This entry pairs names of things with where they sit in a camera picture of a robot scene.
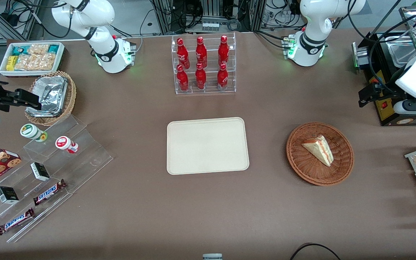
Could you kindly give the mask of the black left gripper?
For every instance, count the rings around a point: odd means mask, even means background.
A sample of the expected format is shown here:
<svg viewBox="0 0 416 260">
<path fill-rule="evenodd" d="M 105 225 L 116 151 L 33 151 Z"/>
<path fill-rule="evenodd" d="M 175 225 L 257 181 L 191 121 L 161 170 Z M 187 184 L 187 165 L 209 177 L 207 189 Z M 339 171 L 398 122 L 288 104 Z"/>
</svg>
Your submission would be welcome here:
<svg viewBox="0 0 416 260">
<path fill-rule="evenodd" d="M 388 82 L 387 84 L 372 82 L 359 91 L 358 105 L 360 108 L 363 108 L 370 102 L 388 98 L 404 100 L 406 99 L 406 93 L 393 82 Z"/>
</svg>

